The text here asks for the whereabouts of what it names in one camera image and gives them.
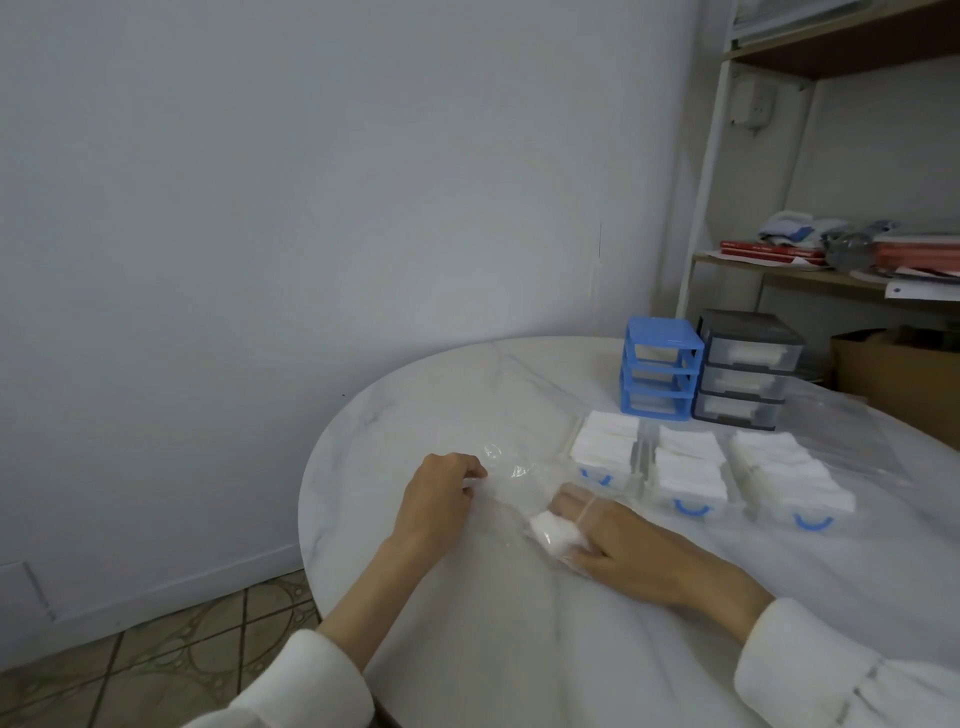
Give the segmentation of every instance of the white shirt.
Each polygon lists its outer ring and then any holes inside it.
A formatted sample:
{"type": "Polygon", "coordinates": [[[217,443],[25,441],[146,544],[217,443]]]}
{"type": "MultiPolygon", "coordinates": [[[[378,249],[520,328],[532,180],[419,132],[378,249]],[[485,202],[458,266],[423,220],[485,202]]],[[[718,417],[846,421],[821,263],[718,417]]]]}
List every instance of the white shirt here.
{"type": "MultiPolygon", "coordinates": [[[[774,728],[956,728],[960,673],[885,660],[793,599],[763,613],[736,667],[737,694],[774,728]]],[[[316,632],[294,635],[228,708],[185,728],[366,728],[363,675],[316,632]]]]}

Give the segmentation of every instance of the left hand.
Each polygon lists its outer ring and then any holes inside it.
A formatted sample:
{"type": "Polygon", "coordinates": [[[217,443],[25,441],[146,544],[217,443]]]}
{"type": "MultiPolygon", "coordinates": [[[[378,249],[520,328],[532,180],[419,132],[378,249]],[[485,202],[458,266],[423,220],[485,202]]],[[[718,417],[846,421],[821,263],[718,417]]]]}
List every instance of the left hand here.
{"type": "Polygon", "coordinates": [[[473,455],[427,455],[403,493],[391,540],[412,548],[432,568],[450,551],[467,522],[473,490],[464,478],[487,477],[473,455]]]}

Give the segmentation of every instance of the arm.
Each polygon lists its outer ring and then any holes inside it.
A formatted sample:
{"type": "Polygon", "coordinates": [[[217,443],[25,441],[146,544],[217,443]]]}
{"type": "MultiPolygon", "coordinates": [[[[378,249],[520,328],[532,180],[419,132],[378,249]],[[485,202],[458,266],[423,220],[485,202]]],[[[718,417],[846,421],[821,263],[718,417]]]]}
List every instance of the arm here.
{"type": "Polygon", "coordinates": [[[590,541],[569,555],[574,568],[634,599],[703,612],[743,644],[734,686],[774,728],[960,725],[960,674],[884,660],[619,503],[564,485],[550,509],[590,541]]]}
{"type": "Polygon", "coordinates": [[[394,531],[315,632],[295,632],[273,664],[223,711],[188,728],[364,728],[373,702],[362,671],[420,580],[456,544],[472,490],[472,455],[427,455],[394,531]]]}

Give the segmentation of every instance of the plastic bag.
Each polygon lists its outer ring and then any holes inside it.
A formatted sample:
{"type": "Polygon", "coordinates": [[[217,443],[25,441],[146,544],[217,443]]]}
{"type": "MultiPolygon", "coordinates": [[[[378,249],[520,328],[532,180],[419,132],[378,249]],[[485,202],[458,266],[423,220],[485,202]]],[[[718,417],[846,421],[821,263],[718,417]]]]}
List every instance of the plastic bag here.
{"type": "Polygon", "coordinates": [[[914,487],[870,408],[848,395],[791,380],[777,430],[832,470],[888,489],[914,487]]]}

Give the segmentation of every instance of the stack of cotton pads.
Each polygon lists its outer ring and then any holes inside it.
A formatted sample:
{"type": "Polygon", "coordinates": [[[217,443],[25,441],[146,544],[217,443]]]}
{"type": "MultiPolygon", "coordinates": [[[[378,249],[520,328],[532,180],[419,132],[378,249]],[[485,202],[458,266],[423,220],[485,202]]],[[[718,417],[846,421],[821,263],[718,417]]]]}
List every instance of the stack of cotton pads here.
{"type": "Polygon", "coordinates": [[[570,457],[581,465],[631,473],[638,427],[636,417],[590,412],[573,441],[570,457]]]}
{"type": "Polygon", "coordinates": [[[729,499],[720,473],[727,458],[712,432],[682,432],[661,426],[654,462],[658,488],[715,500],[729,499]]]}
{"type": "Polygon", "coordinates": [[[789,432],[763,434],[737,430],[731,448],[749,484],[789,508],[825,508],[853,513],[856,498],[841,488],[827,467],[789,432]]]}

